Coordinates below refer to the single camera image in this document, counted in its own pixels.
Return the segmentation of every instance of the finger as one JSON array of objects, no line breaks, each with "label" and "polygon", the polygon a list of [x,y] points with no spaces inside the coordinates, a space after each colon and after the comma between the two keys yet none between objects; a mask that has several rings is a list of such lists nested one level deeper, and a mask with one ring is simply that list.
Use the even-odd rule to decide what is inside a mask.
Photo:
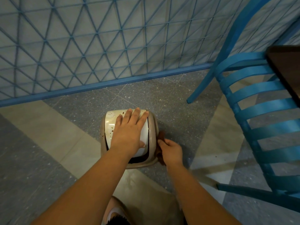
[{"label": "finger", "polygon": [[168,145],[163,140],[157,140],[158,145],[162,150],[164,150]]},{"label": "finger", "polygon": [[139,148],[145,148],[145,147],[146,147],[145,143],[140,140],[140,146],[139,146]]},{"label": "finger", "polygon": [[122,125],[125,125],[129,122],[130,116],[132,113],[132,109],[128,109],[123,117]]},{"label": "finger", "polygon": [[149,116],[149,111],[146,111],[145,113],[143,113],[143,115],[141,116],[141,118],[137,122],[137,126],[139,127],[139,130],[142,130],[148,116]]},{"label": "finger", "polygon": [[133,113],[132,113],[132,115],[131,115],[130,120],[129,120],[128,123],[135,125],[137,123],[137,119],[139,118],[139,115],[140,115],[140,108],[137,107],[133,111]]},{"label": "finger", "polygon": [[115,131],[120,127],[120,125],[122,124],[122,119],[123,119],[123,116],[120,114],[116,121],[115,121]]},{"label": "finger", "polygon": [[165,138],[165,142],[167,143],[167,145],[169,146],[176,146],[178,145],[176,142],[172,141],[172,140],[169,140],[169,139],[166,139]]}]

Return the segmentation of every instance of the blue chair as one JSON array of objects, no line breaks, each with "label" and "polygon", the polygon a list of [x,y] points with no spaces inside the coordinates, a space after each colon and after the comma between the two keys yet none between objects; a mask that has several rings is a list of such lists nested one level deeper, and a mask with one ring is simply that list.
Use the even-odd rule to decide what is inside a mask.
[{"label": "blue chair", "polygon": [[[264,52],[239,53],[228,57],[246,24],[269,1],[251,0],[241,11],[233,23],[213,66],[201,84],[187,99],[187,102],[193,102],[212,81],[213,77],[216,77],[272,191],[226,184],[218,184],[219,190],[253,197],[300,212],[300,175],[276,176],[270,165],[271,163],[288,163],[300,160],[300,146],[263,151],[258,143],[258,140],[261,139],[300,131],[300,119],[254,129],[251,129],[247,122],[248,119],[262,114],[297,108],[297,105],[292,98],[286,98],[263,102],[241,110],[238,102],[249,96],[261,92],[285,89],[281,82],[277,80],[276,75],[267,82],[252,84],[234,93],[229,88],[235,82],[250,76],[274,74],[267,64]],[[224,77],[222,73],[232,68],[238,71]]]}]

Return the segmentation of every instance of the triangular grid pattern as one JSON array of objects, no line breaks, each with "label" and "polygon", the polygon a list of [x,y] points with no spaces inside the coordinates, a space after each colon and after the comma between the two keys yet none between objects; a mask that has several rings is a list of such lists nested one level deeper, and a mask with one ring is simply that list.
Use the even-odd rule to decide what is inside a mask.
[{"label": "triangular grid pattern", "polygon": [[[213,61],[249,0],[2,0],[0,100]],[[232,54],[262,51],[298,17],[272,0]],[[300,32],[287,42],[300,44]]]}]

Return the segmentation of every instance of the brown tabletop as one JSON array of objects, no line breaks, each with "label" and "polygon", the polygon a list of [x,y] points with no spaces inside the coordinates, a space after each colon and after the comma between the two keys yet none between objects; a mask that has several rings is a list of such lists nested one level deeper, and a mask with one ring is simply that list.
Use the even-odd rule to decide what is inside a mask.
[{"label": "brown tabletop", "polygon": [[267,61],[300,107],[300,46],[271,46]]}]

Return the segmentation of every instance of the beige stripe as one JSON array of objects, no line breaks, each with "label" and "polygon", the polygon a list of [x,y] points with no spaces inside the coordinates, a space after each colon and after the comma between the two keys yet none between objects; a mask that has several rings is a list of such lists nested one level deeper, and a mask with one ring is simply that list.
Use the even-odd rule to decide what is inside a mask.
[{"label": "beige stripe", "polygon": [[[0,108],[0,113],[77,178],[100,158],[97,140],[42,101]],[[174,195],[138,170],[125,171],[114,196],[138,224],[181,224]]]},{"label": "beige stripe", "polygon": [[[263,76],[249,77],[230,88],[235,92],[262,80]],[[257,96],[249,97],[239,105],[245,109],[255,105],[256,99]],[[190,167],[201,185],[221,204],[225,192],[217,190],[216,183],[230,182],[243,140],[243,132],[223,95]]]}]

